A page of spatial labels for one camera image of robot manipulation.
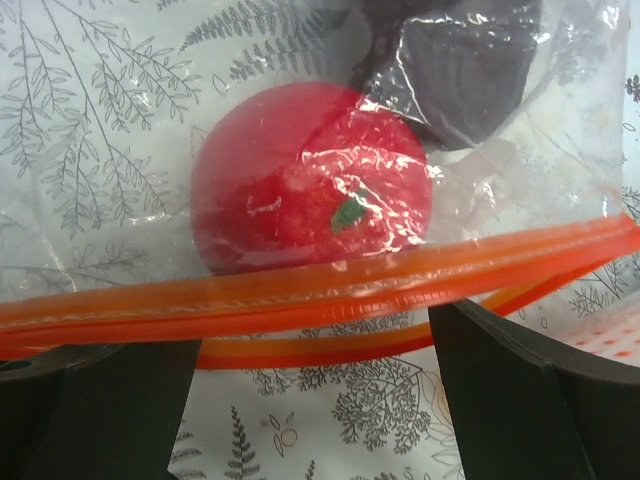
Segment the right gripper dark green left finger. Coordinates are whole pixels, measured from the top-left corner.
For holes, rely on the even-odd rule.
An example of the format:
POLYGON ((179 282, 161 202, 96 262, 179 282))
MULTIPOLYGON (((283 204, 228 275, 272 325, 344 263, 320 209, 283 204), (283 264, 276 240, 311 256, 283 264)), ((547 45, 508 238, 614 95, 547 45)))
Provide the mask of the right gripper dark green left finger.
POLYGON ((199 341, 1 356, 4 479, 169 479, 199 341))

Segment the dark purple fake fruit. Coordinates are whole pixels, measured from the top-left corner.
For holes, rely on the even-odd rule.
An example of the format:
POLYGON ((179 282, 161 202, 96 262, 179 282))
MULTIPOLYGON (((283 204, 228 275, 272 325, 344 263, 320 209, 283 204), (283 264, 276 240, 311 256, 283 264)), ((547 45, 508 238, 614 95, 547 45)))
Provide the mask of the dark purple fake fruit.
POLYGON ((350 88, 453 151, 486 141, 520 105, 539 1, 360 1, 371 45, 350 88))

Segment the red fake apple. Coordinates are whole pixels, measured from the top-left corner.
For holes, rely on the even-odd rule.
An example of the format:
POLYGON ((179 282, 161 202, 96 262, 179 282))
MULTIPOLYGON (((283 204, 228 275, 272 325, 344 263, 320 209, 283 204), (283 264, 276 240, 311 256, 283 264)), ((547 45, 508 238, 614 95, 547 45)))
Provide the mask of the red fake apple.
POLYGON ((341 261, 421 245, 431 203, 426 154, 400 116, 332 83, 292 83, 205 138, 192 237, 215 273, 341 261))

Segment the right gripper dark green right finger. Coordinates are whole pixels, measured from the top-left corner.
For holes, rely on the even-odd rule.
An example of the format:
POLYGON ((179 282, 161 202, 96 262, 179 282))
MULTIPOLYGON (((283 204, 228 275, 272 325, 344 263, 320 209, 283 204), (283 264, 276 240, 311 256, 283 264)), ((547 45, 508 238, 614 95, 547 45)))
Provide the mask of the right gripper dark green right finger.
POLYGON ((428 312, 466 478, 638 478, 638 368, 470 300, 428 312))

